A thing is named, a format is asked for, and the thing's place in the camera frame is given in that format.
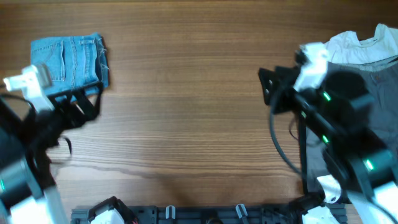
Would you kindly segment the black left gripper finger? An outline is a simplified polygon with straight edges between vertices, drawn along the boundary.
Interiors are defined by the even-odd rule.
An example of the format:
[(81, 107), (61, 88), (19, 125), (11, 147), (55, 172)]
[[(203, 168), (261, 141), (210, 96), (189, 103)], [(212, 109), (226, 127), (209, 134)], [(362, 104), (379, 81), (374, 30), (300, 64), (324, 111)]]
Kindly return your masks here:
[(71, 108), (75, 106), (73, 99), (76, 99), (75, 95), (78, 93), (77, 90), (67, 90), (53, 95), (49, 95), (49, 106), (54, 108)]
[[(98, 91), (94, 103), (90, 101), (87, 94), (87, 91), (93, 89), (96, 89)], [(82, 113), (85, 117), (85, 121), (95, 120), (99, 115), (102, 93), (103, 93), (103, 84), (101, 82), (93, 83), (74, 91), (74, 97), (76, 98), (77, 105), (82, 110)]]

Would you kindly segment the light blue denim jeans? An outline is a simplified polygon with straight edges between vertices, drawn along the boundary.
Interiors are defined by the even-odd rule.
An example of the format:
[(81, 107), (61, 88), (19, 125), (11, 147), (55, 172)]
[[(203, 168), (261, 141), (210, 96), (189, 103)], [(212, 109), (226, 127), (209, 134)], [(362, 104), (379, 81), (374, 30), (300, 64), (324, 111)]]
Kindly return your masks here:
[(94, 83), (109, 87), (106, 53), (103, 37), (99, 33), (47, 37), (30, 44), (30, 62), (46, 65), (52, 79), (52, 86), (44, 90), (46, 95)]

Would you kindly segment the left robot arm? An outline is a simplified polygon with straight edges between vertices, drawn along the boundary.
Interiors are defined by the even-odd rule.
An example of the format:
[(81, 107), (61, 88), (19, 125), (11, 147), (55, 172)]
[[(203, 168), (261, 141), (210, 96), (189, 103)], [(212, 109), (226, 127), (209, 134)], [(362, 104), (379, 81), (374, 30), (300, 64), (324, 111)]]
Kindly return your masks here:
[(65, 130), (82, 127), (100, 113), (103, 84), (68, 90), (48, 98), (51, 110), (32, 100), (20, 119), (1, 95), (1, 218), (5, 223), (68, 223), (47, 149)]

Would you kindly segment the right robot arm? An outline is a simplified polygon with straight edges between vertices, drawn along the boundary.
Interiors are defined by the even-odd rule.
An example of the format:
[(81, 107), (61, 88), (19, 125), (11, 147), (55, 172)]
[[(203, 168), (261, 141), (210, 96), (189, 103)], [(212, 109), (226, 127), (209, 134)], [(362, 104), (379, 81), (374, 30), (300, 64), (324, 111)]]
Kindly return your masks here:
[(284, 154), (274, 131), (274, 115), (292, 111), (303, 118), (326, 146), (323, 158), (330, 174), (343, 192), (359, 197), (375, 209), (368, 220), (386, 218), (397, 223), (388, 206), (376, 200), (376, 189), (397, 184), (397, 159), (386, 144), (368, 128), (368, 114), (373, 97), (360, 75), (352, 72), (327, 73), (319, 87), (294, 90), (299, 79), (297, 68), (277, 67), (258, 71), (264, 102), (270, 107), (269, 130), (281, 158), (303, 179)]

